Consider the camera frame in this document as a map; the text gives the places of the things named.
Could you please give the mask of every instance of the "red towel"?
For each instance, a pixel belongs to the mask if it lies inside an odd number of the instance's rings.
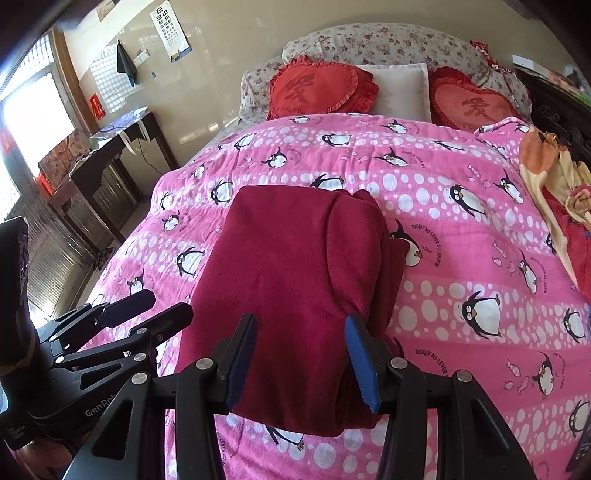
[[[384,334],[407,252],[364,190],[241,188],[193,293],[177,371],[254,313],[258,341],[234,413],[320,436],[373,428],[378,418],[349,366],[344,324],[359,312],[372,336]]]

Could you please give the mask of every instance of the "white pillow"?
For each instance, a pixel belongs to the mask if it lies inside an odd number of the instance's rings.
[[[427,64],[357,66],[372,73],[374,83],[379,87],[369,113],[431,122]]]

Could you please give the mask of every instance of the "metal screw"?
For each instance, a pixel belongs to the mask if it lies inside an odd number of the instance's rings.
[[[148,379],[148,375],[144,372],[136,373],[133,377],[131,377],[131,382],[135,385],[141,385]]]
[[[197,360],[195,366],[199,370],[207,370],[208,368],[211,368],[213,366],[213,360],[211,358],[201,358]]]
[[[390,365],[396,370],[403,370],[408,366],[408,362],[404,358],[398,356],[390,360]]]
[[[464,383],[471,382],[473,378],[472,374],[468,370],[458,370],[456,376],[460,382]]]

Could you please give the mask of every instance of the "pink blanket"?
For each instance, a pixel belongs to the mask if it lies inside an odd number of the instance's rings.
[[[366,189],[392,235],[410,245],[388,334],[424,371],[472,371],[538,478],[566,479],[589,413],[589,305],[553,255],[548,229],[521,183],[524,131],[512,118],[472,135],[329,114],[234,134],[162,177],[148,216],[110,261],[90,300],[114,301],[149,288],[157,304],[142,319],[189,301],[233,195],[244,185]],[[124,337],[138,322],[103,332],[92,345]],[[179,339],[161,349],[161,375],[174,371]],[[175,478],[174,413],[167,421],[166,465]],[[218,418],[217,428],[229,479],[364,480],[375,477],[386,422],[337,438],[283,432],[233,414]],[[434,415],[428,435],[426,479],[434,480]]]

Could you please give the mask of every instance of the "wall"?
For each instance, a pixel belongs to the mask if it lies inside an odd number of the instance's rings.
[[[279,55],[288,41],[320,28],[364,21],[408,22],[464,40],[488,42],[491,53],[505,64],[511,64],[513,53],[554,69],[571,62],[542,23],[521,18],[502,0],[171,0],[171,3],[193,48],[174,64],[168,61],[150,20],[150,11],[160,4],[159,0],[147,5],[132,20],[128,18],[133,10],[131,5],[137,8],[141,1],[122,0],[106,19],[109,25],[122,24],[119,33],[112,31],[113,27],[103,31],[104,22],[97,25],[85,20],[68,39],[69,45],[70,40],[77,42],[71,45],[73,61],[86,97],[98,92],[99,97],[107,98],[103,104],[113,104],[101,124],[107,125],[131,108],[149,105],[181,164],[237,116],[239,85],[245,70]],[[114,76],[110,80],[112,88],[103,85],[99,91],[98,84],[103,82],[98,79],[102,63],[110,59],[114,68],[113,51],[118,38],[131,57],[146,47],[151,57],[139,66],[140,85],[135,89],[124,85],[125,76],[118,79]],[[88,68],[89,57],[99,54],[96,50],[101,44],[110,46],[100,51],[99,63]],[[165,168],[157,148],[151,148],[148,153],[150,162],[159,169]],[[135,169],[132,174],[149,191],[157,175],[141,158],[124,159],[124,162]]]

